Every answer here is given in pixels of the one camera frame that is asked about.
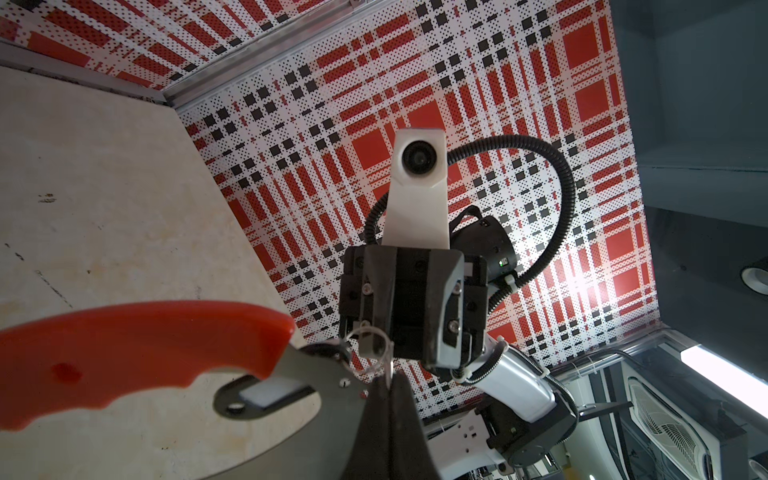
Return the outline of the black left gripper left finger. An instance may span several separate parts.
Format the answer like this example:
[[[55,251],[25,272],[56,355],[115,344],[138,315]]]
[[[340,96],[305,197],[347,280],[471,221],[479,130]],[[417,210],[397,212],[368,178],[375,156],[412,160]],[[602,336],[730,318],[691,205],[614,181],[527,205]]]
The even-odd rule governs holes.
[[[390,390],[382,377],[368,390],[356,438],[342,479],[390,477]]]

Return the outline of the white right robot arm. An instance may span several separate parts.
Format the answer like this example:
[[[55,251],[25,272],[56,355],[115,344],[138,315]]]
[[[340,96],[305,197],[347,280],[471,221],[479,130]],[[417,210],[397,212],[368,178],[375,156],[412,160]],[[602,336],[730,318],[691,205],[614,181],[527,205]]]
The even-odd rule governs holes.
[[[499,221],[476,207],[449,225],[441,249],[353,246],[340,278],[339,333],[382,369],[358,429],[347,479],[457,478],[527,467],[575,430],[572,397],[546,369],[486,329],[494,297],[517,277]],[[394,371],[412,360],[443,382],[484,397],[434,437],[421,426],[412,389]]]

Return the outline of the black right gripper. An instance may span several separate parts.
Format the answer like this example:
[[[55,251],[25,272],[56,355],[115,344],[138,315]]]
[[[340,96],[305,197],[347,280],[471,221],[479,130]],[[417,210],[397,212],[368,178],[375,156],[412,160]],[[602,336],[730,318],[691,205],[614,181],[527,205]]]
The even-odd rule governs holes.
[[[489,300],[517,255],[493,216],[476,206],[452,221],[449,249],[359,245],[346,250],[340,277],[339,333],[355,335],[360,355],[388,347],[426,369],[463,369],[485,348]]]

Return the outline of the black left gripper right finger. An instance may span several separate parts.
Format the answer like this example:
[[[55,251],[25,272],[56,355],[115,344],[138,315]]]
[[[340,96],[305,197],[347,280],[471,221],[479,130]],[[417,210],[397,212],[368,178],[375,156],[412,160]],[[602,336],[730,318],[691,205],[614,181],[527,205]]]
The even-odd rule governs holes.
[[[389,478],[439,479],[418,415],[411,384],[403,374],[389,389]]]

